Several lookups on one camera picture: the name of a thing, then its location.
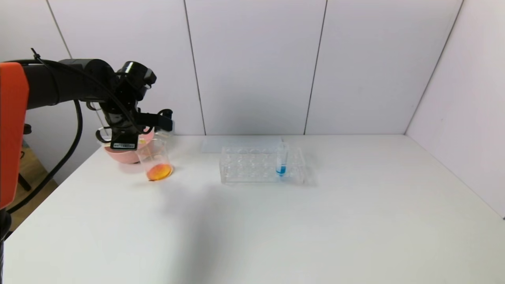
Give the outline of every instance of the clear plastic tray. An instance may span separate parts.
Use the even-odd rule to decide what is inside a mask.
[[[291,148],[288,153],[286,172],[276,172],[276,149],[254,147],[223,147],[219,169],[222,183],[234,182],[286,182],[304,183],[305,160],[300,148]]]

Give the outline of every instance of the black tripod leg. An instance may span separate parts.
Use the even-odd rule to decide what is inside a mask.
[[[5,208],[0,210],[0,284],[4,278],[4,240],[11,228],[11,216]]]
[[[25,180],[25,178],[21,174],[18,174],[18,182],[26,191],[31,190],[31,185]]]

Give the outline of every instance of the white wall panel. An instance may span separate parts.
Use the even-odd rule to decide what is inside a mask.
[[[58,33],[51,12],[45,1],[0,1],[0,61],[33,59],[30,48],[43,59],[69,58]],[[95,112],[83,111],[84,129],[79,146],[69,161],[55,176],[61,183],[91,154],[98,149],[94,132],[101,127]],[[25,140],[49,171],[66,154],[77,131],[77,116],[73,102],[29,110],[26,123],[32,125],[32,133]]]
[[[505,2],[465,0],[407,135],[505,217]]]
[[[303,134],[325,0],[186,0],[207,134]]]
[[[328,1],[306,134],[403,134],[460,5]]]
[[[50,0],[73,58],[98,58],[118,70],[126,61],[158,80],[143,112],[174,111],[178,134],[203,134],[183,0]]]

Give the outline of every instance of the orange liquid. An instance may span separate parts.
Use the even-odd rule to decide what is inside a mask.
[[[172,173],[172,166],[169,164],[158,164],[152,167],[147,172],[147,178],[149,180],[160,180],[169,176]]]

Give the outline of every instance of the robotic arm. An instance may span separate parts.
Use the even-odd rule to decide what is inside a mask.
[[[146,66],[128,61],[114,72],[100,59],[55,62],[41,60],[37,53],[34,57],[35,60],[0,63],[0,209],[14,199],[26,110],[71,100],[86,102],[88,108],[95,110],[91,103],[98,103],[112,137],[105,141],[99,130],[96,137],[110,142],[111,149],[116,150],[136,150],[138,135],[149,133],[154,127],[173,130],[171,110],[150,114],[142,113],[137,106],[156,82],[156,75]]]

